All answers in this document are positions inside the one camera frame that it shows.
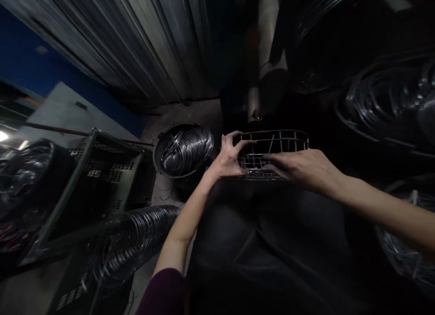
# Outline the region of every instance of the right hand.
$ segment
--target right hand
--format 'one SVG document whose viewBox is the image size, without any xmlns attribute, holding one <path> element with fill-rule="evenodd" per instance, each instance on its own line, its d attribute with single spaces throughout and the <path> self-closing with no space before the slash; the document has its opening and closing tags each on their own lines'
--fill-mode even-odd
<svg viewBox="0 0 435 315">
<path fill-rule="evenodd" d="M 304 150 L 264 155 L 271 163 L 263 167 L 307 189 L 333 197 L 346 181 L 320 150 Z"/>
</svg>

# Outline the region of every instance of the concrete floor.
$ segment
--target concrete floor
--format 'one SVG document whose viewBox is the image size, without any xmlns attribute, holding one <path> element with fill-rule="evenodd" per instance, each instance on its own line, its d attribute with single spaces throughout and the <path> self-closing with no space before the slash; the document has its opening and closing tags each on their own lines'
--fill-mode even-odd
<svg viewBox="0 0 435 315">
<path fill-rule="evenodd" d="M 157 110 L 153 110 L 153 112 L 161 113 L 162 116 L 150 117 L 148 119 L 148 125 L 145 127 L 141 137 L 142 141 L 150 141 L 157 137 L 161 132 L 171 126 L 174 121 L 177 123 L 197 123 L 208 127 L 215 137 L 215 145 L 211 155 L 212 159 L 219 154 L 220 137 L 222 135 L 222 113 L 219 99 L 193 102 L 188 107 L 182 104 L 162 106 Z M 157 174 L 154 184 L 152 206 L 175 205 L 182 207 L 184 202 L 185 196 L 178 194 L 177 189 L 174 188 L 174 182 L 161 174 Z M 186 274 L 193 242 L 194 239 L 189 247 L 184 274 Z M 151 275 L 154 271 L 158 256 L 159 255 L 154 256 L 135 273 L 131 288 L 134 292 L 133 305 L 127 305 L 124 315 L 127 315 L 130 306 L 131 310 L 129 315 L 133 315 L 139 307 L 140 300 L 151 280 Z"/>
</svg>

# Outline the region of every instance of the metal pipe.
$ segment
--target metal pipe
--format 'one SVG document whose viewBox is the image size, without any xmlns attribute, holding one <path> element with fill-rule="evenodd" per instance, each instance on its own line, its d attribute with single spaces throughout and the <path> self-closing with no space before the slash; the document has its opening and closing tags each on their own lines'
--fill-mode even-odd
<svg viewBox="0 0 435 315">
<path fill-rule="evenodd" d="M 60 133 L 63 133 L 63 134 L 71 134 L 71 135 L 78 135 L 78 136 L 89 136 L 90 135 L 89 133 L 85 133 L 83 131 L 74 131 L 74 130 L 71 130 L 71 129 L 46 126 L 46 125 L 41 125 L 41 124 L 37 124 L 37 123 L 33 123 L 33 122 L 27 122 L 27 121 L 10 119 L 10 118 L 6 118 L 6 117 L 0 117 L 0 122 L 12 122 L 12 123 L 15 123 L 15 124 L 18 124 L 18 125 L 22 125 L 22 126 L 25 126 L 25 127 L 32 127 L 32 128 L 42 129 L 42 130 L 47 130 L 47 131 L 55 131 L 55 132 L 60 132 Z M 154 144 L 144 143 L 144 142 L 141 142 L 141 141 L 131 141 L 131 140 L 124 140 L 124 139 L 120 139 L 120 140 L 124 141 L 125 143 L 130 143 L 130 144 L 145 145 L 145 146 L 154 146 Z"/>
</svg>

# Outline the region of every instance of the finger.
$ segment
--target finger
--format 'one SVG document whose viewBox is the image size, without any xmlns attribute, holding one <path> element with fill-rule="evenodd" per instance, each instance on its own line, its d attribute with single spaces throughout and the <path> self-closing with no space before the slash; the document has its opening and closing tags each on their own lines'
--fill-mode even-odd
<svg viewBox="0 0 435 315">
<path fill-rule="evenodd" d="M 251 174 L 250 170 L 240 168 L 240 175 L 249 175 L 249 174 Z"/>
<path fill-rule="evenodd" d="M 265 154 L 263 155 L 263 159 L 265 160 L 269 160 L 270 162 L 274 162 L 277 163 L 283 167 L 287 167 L 286 163 L 289 161 L 289 158 L 291 158 L 291 152 L 290 153 L 286 153 L 286 155 L 281 155 L 281 154 Z"/>
<path fill-rule="evenodd" d="M 241 150 L 243 150 L 243 148 L 248 145 L 248 144 L 256 144 L 257 141 L 240 141 L 236 144 L 236 146 L 234 147 L 234 149 L 237 151 L 237 154 L 240 153 Z"/>
<path fill-rule="evenodd" d="M 283 177 L 284 179 L 290 180 L 289 174 L 287 172 L 285 172 L 283 169 L 278 168 L 276 165 L 267 164 L 264 167 L 262 167 L 261 169 L 264 171 L 275 172 L 280 177 Z"/>
<path fill-rule="evenodd" d="M 232 146 L 232 139 L 236 137 L 237 135 L 243 134 L 241 131 L 233 131 L 232 133 L 229 133 L 225 136 L 225 142 L 228 144 L 231 144 Z"/>
</svg>

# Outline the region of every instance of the wire basket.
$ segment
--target wire basket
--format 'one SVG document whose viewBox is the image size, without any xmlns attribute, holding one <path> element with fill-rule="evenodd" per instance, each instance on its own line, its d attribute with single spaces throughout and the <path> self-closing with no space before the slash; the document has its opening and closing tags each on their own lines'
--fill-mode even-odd
<svg viewBox="0 0 435 315">
<path fill-rule="evenodd" d="M 234 144 L 240 140 L 257 142 L 257 144 L 245 146 L 237 158 L 240 167 L 251 172 L 249 175 L 240 177 L 244 180 L 282 180 L 279 175 L 263 170 L 263 167 L 270 163 L 263 156 L 272 153 L 297 152 L 309 148 L 309 138 L 306 133 L 288 129 L 243 133 L 235 139 Z"/>
</svg>

